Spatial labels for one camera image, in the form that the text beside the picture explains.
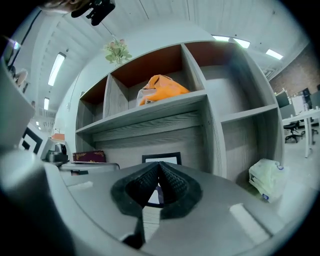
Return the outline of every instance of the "floor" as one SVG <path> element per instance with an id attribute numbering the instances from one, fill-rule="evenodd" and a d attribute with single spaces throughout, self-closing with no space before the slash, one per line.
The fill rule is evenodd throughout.
<path id="1" fill-rule="evenodd" d="M 320 134 L 313 137 L 309 157 L 305 158 L 305 136 L 298 143 L 288 142 L 284 146 L 284 166 L 289 167 L 289 180 L 280 199 L 273 203 L 265 201 L 254 187 L 248 191 L 270 206 L 285 223 L 303 218 L 308 213 L 320 188 Z M 145 207 L 143 223 L 145 239 L 148 241 L 159 226 L 159 208 Z"/>

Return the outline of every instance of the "wooden shelving unit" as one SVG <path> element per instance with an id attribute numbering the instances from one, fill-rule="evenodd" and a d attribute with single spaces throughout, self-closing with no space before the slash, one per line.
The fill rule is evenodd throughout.
<path id="1" fill-rule="evenodd" d="M 137 106 L 154 75 L 190 93 Z M 183 165 L 241 184 L 260 158 L 282 162 L 279 113 L 267 79 L 237 44 L 177 44 L 120 66 L 80 98 L 76 150 L 103 150 L 121 168 L 180 152 Z"/>

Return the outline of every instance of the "brick wall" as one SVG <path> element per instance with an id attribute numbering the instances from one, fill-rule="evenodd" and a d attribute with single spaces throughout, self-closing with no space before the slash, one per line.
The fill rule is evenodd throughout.
<path id="1" fill-rule="evenodd" d="M 270 85 L 276 93 L 284 88 L 289 96 L 305 88 L 309 88 L 311 94 L 317 92 L 320 66 L 312 46 L 308 44 L 298 57 L 270 81 Z"/>

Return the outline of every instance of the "desk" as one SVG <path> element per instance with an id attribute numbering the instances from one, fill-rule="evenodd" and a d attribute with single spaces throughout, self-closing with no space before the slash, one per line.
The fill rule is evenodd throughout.
<path id="1" fill-rule="evenodd" d="M 311 109 L 305 112 L 300 113 L 294 117 L 286 118 L 282 120 L 282 124 L 284 126 L 289 125 L 291 122 L 304 120 L 305 127 L 305 158 L 309 156 L 309 149 L 312 145 L 312 130 L 311 130 L 311 122 L 310 118 L 320 119 L 320 109 Z"/>

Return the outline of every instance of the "orange plastic bag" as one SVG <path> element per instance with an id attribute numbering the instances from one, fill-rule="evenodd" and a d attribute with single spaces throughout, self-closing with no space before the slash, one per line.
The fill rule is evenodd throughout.
<path id="1" fill-rule="evenodd" d="M 136 102 L 141 106 L 189 92 L 170 77 L 157 74 L 151 77 L 148 84 L 139 91 Z"/>

